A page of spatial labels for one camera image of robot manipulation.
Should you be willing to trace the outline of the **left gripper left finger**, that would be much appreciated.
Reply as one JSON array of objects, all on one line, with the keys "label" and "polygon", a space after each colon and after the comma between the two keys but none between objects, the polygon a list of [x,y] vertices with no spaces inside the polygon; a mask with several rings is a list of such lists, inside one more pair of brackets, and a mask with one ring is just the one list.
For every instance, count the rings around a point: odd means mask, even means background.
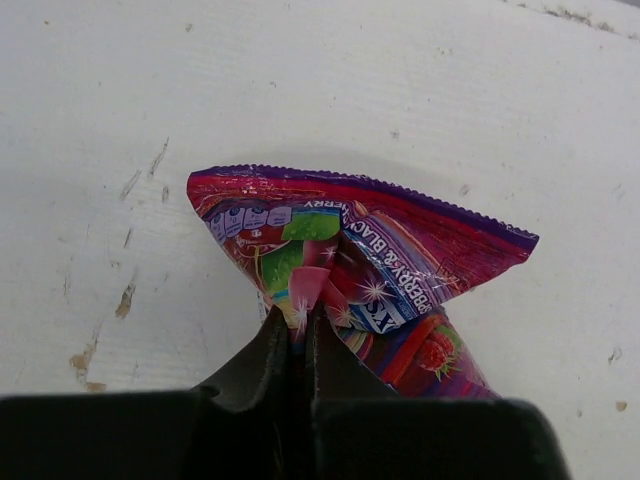
[{"label": "left gripper left finger", "polygon": [[288,334],[256,336],[190,389],[1,399],[4,479],[282,479]]}]

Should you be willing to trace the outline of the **purple Fox's candy bag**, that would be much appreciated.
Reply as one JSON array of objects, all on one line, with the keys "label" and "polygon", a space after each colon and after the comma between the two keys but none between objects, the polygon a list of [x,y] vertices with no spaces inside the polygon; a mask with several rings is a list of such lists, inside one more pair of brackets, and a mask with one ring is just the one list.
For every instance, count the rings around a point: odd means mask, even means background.
[{"label": "purple Fox's candy bag", "polygon": [[281,311],[295,349],[321,309],[399,394],[493,396],[444,304],[524,263],[535,234],[330,171],[216,166],[192,173],[186,193],[229,259]]}]

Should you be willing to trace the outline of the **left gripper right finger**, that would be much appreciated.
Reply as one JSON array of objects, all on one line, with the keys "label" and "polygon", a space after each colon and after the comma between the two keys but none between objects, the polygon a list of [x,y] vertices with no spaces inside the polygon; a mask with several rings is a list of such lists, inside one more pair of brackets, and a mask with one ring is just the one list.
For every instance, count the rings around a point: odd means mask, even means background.
[{"label": "left gripper right finger", "polygon": [[316,313],[307,334],[312,479],[562,479],[546,417],[515,399],[401,397]]}]

